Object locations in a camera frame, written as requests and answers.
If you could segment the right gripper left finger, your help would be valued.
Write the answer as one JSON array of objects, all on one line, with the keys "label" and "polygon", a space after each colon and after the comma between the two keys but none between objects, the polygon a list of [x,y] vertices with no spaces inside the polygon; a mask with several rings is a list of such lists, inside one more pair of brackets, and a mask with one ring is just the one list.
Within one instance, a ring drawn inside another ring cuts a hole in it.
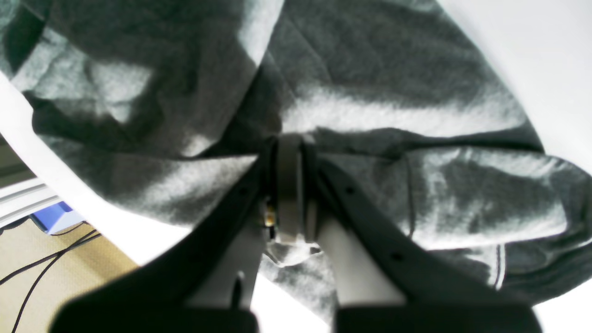
[{"label": "right gripper left finger", "polygon": [[277,141],[183,240],[141,268],[69,301],[52,333],[258,333],[254,284]]}]

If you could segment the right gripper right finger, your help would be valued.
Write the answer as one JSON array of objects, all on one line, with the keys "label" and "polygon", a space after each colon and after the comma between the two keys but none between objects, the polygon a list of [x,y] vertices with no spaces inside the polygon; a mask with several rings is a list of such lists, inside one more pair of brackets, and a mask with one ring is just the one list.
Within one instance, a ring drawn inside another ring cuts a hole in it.
[{"label": "right gripper right finger", "polygon": [[540,333],[531,307],[421,249],[303,144],[303,235],[333,264],[334,333]]}]

